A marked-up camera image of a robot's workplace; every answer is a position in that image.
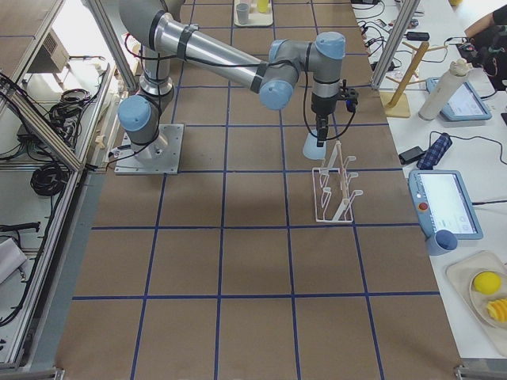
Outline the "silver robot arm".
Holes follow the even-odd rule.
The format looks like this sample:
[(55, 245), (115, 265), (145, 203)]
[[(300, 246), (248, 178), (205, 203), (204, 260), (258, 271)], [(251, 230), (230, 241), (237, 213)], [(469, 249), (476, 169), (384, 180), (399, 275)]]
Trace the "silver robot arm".
[(154, 59), (180, 59), (206, 68), (256, 93), (268, 109), (287, 106), (301, 74), (313, 75), (311, 110), (315, 129), (308, 132), (318, 158), (329, 141), (329, 117), (339, 101), (354, 113), (354, 89), (341, 80), (345, 57), (345, 37), (339, 32), (323, 32), (311, 42), (275, 40), (266, 61), (216, 40), (191, 25), (180, 22), (180, 1), (121, 1), (120, 19)]

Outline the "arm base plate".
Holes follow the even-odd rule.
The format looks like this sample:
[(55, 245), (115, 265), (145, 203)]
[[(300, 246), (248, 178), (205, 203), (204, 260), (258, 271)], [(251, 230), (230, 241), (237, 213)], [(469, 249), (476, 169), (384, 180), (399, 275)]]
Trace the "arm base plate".
[(179, 170), (184, 124), (160, 124), (158, 137), (149, 146), (134, 145), (125, 132), (123, 144), (129, 148), (115, 156), (116, 175), (177, 174)]

